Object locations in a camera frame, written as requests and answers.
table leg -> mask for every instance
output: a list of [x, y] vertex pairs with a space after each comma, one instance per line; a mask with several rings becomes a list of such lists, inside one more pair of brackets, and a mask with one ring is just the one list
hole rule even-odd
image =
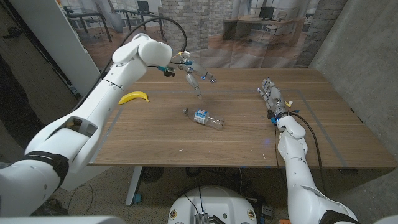
[[159, 19], [159, 27], [160, 27], [160, 34], [162, 36], [162, 40], [167, 42], [166, 38], [163, 36], [163, 27], [162, 27], [162, 20], [161, 19]]
[[289, 46], [294, 46], [299, 41], [301, 31], [303, 30], [304, 22], [305, 22], [305, 17], [297, 21], [296, 28], [294, 29], [292, 37], [290, 38], [289, 41]]
[[144, 22], [144, 16], [141, 14], [141, 20]]
[[[103, 15], [100, 15], [100, 16], [101, 16], [102, 21], [105, 21], [105, 17]], [[104, 24], [106, 35], [108, 36], [109, 42], [112, 42], [111, 34], [109, 34], [108, 26], [106, 26], [105, 22], [103, 22], [103, 24]]]
[[131, 31], [130, 18], [129, 18], [129, 13], [128, 12], [126, 12], [126, 19], [127, 19], [127, 24], [129, 25], [129, 29]]
[[134, 167], [134, 172], [132, 173], [129, 192], [127, 193], [127, 198], [126, 198], [127, 206], [133, 205], [133, 203], [134, 203], [134, 196], [136, 194], [141, 171], [142, 171], [142, 166]]
[[83, 18], [82, 18], [81, 16], [79, 16], [79, 18], [80, 18], [81, 25], [82, 25], [83, 28], [85, 29], [86, 34], [88, 34], [88, 30], [87, 30], [85, 21], [83, 20]]

wire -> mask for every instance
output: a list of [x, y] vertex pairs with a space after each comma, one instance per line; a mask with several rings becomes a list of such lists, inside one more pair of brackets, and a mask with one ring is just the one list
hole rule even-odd
[[[122, 42], [120, 43], [119, 47], [123, 46], [123, 44], [125, 43], [125, 41], [127, 41], [127, 39], [131, 36], [131, 34], [133, 34], [136, 30], [138, 30], [138, 28], [140, 28], [141, 26], [145, 25], [148, 22], [152, 22], [155, 20], [159, 20], [159, 19], [163, 19], [166, 21], [170, 21], [172, 23], [174, 23], [182, 32], [183, 36], [184, 36], [184, 44], [182, 45], [181, 51], [180, 52], [184, 52], [185, 49], [187, 48], [187, 35], [184, 31], [184, 29], [182, 28], [182, 26], [180, 24], [178, 24], [178, 22], [176, 22], [175, 20], [168, 18], [168, 17], [164, 17], [164, 16], [159, 16], [159, 17], [153, 17], [151, 19], [148, 19], [144, 22], [141, 22], [140, 24], [138, 24], [138, 26], [136, 26], [132, 31], [130, 31], [125, 38], [122, 40]], [[75, 107], [73, 107], [72, 111], [75, 111], [77, 108], [79, 108], [84, 101], [86, 101], [86, 99], [88, 98], [88, 95], [90, 95], [90, 93], [94, 90], [94, 88], [97, 86], [97, 84], [101, 81], [101, 79], [103, 79], [105, 77], [106, 73], [106, 69], [108, 69], [108, 67], [111, 65], [112, 63], [112, 57], [110, 58], [110, 60], [108, 61], [108, 63], [105, 65], [104, 69], [101, 71], [101, 73], [99, 74], [98, 78], [95, 80], [93, 86], [90, 88], [90, 90], [80, 99], [80, 101], [76, 104]]]
[[76, 191], [80, 188], [80, 187], [89, 187], [91, 190], [91, 202], [90, 202], [90, 206], [88, 207], [88, 209], [86, 210], [86, 212], [82, 215], [86, 215], [88, 213], [88, 211], [90, 211], [91, 206], [93, 205], [93, 199], [94, 199], [94, 193], [93, 193], [93, 187], [91, 185], [85, 184], [85, 185], [80, 185], [79, 187], [76, 188], [76, 190], [73, 192], [72, 196], [70, 197], [69, 203], [68, 203], [68, 213], [69, 213], [69, 208], [70, 208], [70, 202], [72, 202], [72, 198], [75, 195]]
[[201, 201], [201, 192], [200, 192], [200, 187], [199, 188], [199, 195], [200, 195], [200, 205], [201, 205], [201, 212], [204, 214], [205, 210], [203, 209], [203, 202]]
[[197, 211], [197, 214], [199, 214], [198, 209], [197, 209], [197, 207], [195, 206], [195, 204], [187, 197], [186, 194], [184, 194], [184, 195], [185, 195], [185, 197], [188, 199], [188, 201], [190, 201], [191, 204], [195, 207], [195, 210]]
[[282, 169], [279, 167], [279, 160], [278, 160], [278, 151], [277, 151], [277, 147], [276, 147], [276, 125], [274, 125], [275, 128], [275, 156], [276, 156], [276, 165], [278, 167], [279, 170], [279, 175], [280, 175], [280, 179], [282, 180], [282, 185], [284, 184], [285, 186], [287, 186], [287, 181], [285, 180], [285, 176], [282, 172]]
[[174, 62], [170, 62], [173, 63], [174, 65], [184, 65], [185, 63], [174, 63]]
[[244, 196], [244, 195], [242, 194], [243, 176], [242, 176], [241, 168], [239, 168], [239, 173], [241, 173], [241, 195], [242, 195], [244, 198], [246, 198], [246, 199], [248, 199], [248, 200], [252, 200], [254, 203], [257, 203], [257, 199], [255, 199], [255, 198], [249, 198], [249, 197], [246, 197], [246, 196]]
[[321, 160], [321, 154], [320, 154], [320, 151], [319, 151], [319, 145], [318, 145], [317, 136], [316, 136], [315, 133], [313, 132], [313, 129], [311, 128], [310, 124], [308, 124], [308, 122], [307, 122], [306, 120], [304, 120], [304, 118], [302, 118], [300, 115], [298, 115], [298, 114], [296, 114], [296, 113], [293, 113], [293, 112], [290, 112], [290, 115], [293, 115], [293, 116], [296, 116], [296, 117], [300, 118], [300, 119], [305, 123], [305, 125], [307, 125], [307, 127], [309, 128], [309, 130], [310, 130], [311, 133], [312, 133], [313, 140], [315, 141], [315, 147], [316, 147], [316, 149], [317, 149], [318, 164], [319, 164], [319, 170], [320, 170], [320, 173], [321, 173], [321, 180], [322, 180], [323, 193], [326, 195], [325, 180], [323, 179], [323, 172], [322, 172], [322, 170], [323, 170], [323, 167], [322, 167], [322, 160]]

bottle label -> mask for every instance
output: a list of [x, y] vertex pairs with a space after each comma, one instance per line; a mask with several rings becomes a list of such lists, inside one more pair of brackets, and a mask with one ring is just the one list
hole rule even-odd
[[197, 123], [204, 124], [206, 115], [207, 115], [207, 111], [198, 109], [195, 112], [195, 117], [193, 118], [193, 120], [196, 121]]

brick wall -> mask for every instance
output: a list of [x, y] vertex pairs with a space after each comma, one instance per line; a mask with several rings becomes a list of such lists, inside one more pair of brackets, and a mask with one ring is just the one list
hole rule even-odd
[[[210, 0], [162, 0], [159, 13], [178, 22], [187, 34], [187, 50], [207, 49]], [[180, 50], [183, 35], [173, 23], [165, 21], [167, 44]]]
[[306, 68], [310, 65], [346, 2], [347, 0], [319, 0], [295, 67]]
[[210, 0], [209, 34], [222, 34], [224, 19], [232, 16], [233, 0]]

computer monitor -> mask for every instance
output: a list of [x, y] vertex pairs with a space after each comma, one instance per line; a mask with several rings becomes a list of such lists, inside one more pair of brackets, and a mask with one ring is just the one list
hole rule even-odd
[[138, 10], [141, 12], [149, 12], [149, 5], [147, 1], [137, 1], [138, 3]]
[[275, 7], [261, 7], [259, 18], [272, 19]]

